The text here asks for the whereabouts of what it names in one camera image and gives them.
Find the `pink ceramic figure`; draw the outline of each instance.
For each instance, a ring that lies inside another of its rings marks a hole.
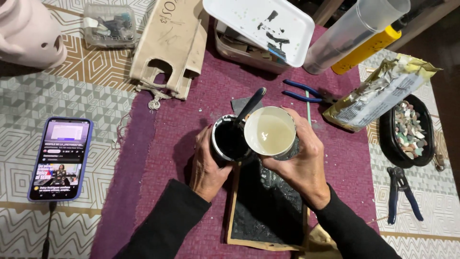
[[[59,23],[40,0],[0,0],[0,60],[47,69],[66,57]]]

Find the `canvas bag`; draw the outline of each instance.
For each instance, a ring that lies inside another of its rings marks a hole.
[[[208,23],[202,0],[159,0],[155,4],[129,74],[141,82],[137,90],[154,94],[151,109],[160,107],[160,99],[187,99],[191,80],[201,73]],[[166,84],[153,83],[160,73],[169,76]]]

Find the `yellow bottle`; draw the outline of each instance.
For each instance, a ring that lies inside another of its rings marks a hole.
[[[339,75],[345,74],[345,72],[363,62],[374,53],[390,45],[395,40],[401,38],[402,28],[403,25],[399,21],[388,25],[384,31],[377,33],[372,38],[368,39],[365,43],[361,44],[359,47],[350,52],[350,54],[346,55],[339,62],[332,65],[332,71]]]

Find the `white tray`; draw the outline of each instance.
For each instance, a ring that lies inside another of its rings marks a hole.
[[[281,45],[286,63],[293,67],[304,64],[315,23],[286,0],[203,0],[203,6],[210,15],[280,58],[283,55],[276,50],[280,43],[270,39],[267,32],[289,40]],[[269,21],[274,11],[277,15]]]

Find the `pliers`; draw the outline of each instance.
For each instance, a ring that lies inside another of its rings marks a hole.
[[[282,94],[290,96],[290,97],[292,97],[294,99],[297,99],[299,101],[314,102],[314,103],[325,102],[325,103],[329,103],[329,104],[334,104],[335,102],[337,102],[336,99],[333,99],[332,97],[328,97],[328,96],[323,96],[318,91],[316,91],[315,89],[313,89],[313,88],[311,88],[311,87],[309,87],[307,85],[297,83],[297,82],[294,82],[294,81],[291,81],[291,80],[288,80],[288,79],[284,79],[283,83],[285,83],[287,85],[290,85],[290,86],[300,88],[300,89],[302,89],[304,91],[307,91],[307,92],[309,92],[311,95],[313,95],[315,97],[315,98],[309,98],[309,97],[305,97],[305,96],[296,94],[296,93],[291,92],[291,91],[286,91],[286,90],[282,91]]]
[[[404,169],[399,167],[388,167],[388,174],[390,174],[390,200],[388,201],[388,224],[396,222],[396,208],[398,203],[398,192],[404,192],[409,203],[414,211],[415,217],[419,221],[423,221],[422,214],[420,213],[419,205],[415,200],[414,194],[410,190],[407,178],[404,175]]]

